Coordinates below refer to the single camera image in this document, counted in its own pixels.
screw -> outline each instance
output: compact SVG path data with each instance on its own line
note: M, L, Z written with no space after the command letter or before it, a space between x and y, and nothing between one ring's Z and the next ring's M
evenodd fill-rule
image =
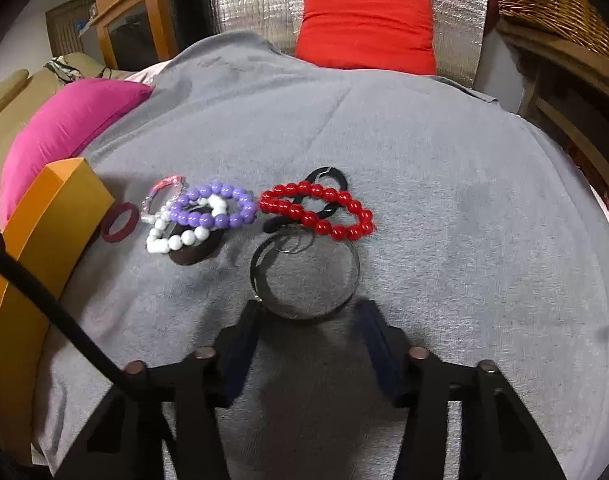
M409 349L409 357L414 359L426 359L429 357L429 350L424 348L424 346L412 346Z
M216 356L216 351L211 346L201 346L193 352L196 359L212 359Z
M131 361L127 366L124 367L124 373L129 375L137 375L142 373L146 368L144 361Z
M498 371L498 367L496 363L489 359L485 359L484 361L480 361L478 366L483 370L483 372L487 372L488 374L493 374Z

wicker basket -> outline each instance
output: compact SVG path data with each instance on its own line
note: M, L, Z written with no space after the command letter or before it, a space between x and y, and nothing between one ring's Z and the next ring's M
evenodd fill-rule
M609 28L588 0L498 0L501 16L526 22L609 59Z

red cushion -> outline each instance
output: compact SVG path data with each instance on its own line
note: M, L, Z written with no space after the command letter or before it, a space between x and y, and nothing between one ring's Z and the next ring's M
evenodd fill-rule
M329 68L434 75L431 0L304 0L296 57Z

gray cloth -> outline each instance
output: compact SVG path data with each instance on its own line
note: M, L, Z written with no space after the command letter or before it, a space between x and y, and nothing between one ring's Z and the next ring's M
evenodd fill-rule
M498 362L569 480L595 479L609 462L609 226L548 137L446 82L321 69L251 33L224 34L169 63L149 101L84 155L133 203L170 174L260 192L340 168L378 227L357 242L359 294L444 360ZM212 343L252 298L249 259L265 237L255 222L181 267L146 252L149 228L95 242L62 296L121 367ZM274 276L281 293L291 285L297 299L307 286L326 301L344 280L350 259L334 264L328 245L316 247L293 257L317 266ZM51 330L34 436L52 468L107 388ZM306 328L269 320L244 393L217 416L233 479L380 479L392 477L406 411L378 390L348 307ZM451 477L456 441L452 432Z

dark red bangle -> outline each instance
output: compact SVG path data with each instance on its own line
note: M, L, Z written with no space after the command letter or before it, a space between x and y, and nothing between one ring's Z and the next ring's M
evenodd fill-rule
M312 198L321 198L325 202L337 202L347 209L358 219L357 224L346 227L341 224L331 224L328 220L321 220L314 211L304 209L300 204L294 204L289 200L281 200L284 196L293 196L295 193L309 195ZM355 242L363 236L370 235L376 229L374 226L373 213L369 209L363 209L358 200L351 198L348 191L340 191L332 187L324 188L320 184L310 184L303 180L300 184L290 182L286 186L278 184L273 190L265 191L260 197L258 207L265 213L275 213L300 222L304 227L314 229L319 235L331 235L334 240L348 238Z
M126 225L120 231L109 234L108 230L111 229L114 222L121 214L127 211L131 211L131 216L126 222ZM123 202L121 204L115 203L109 208L107 214L105 214L105 218L102 219L102 224L100 226L100 235L102 236L102 239L110 244L124 240L136 230L139 215L140 212L138 211L138 208L131 202Z

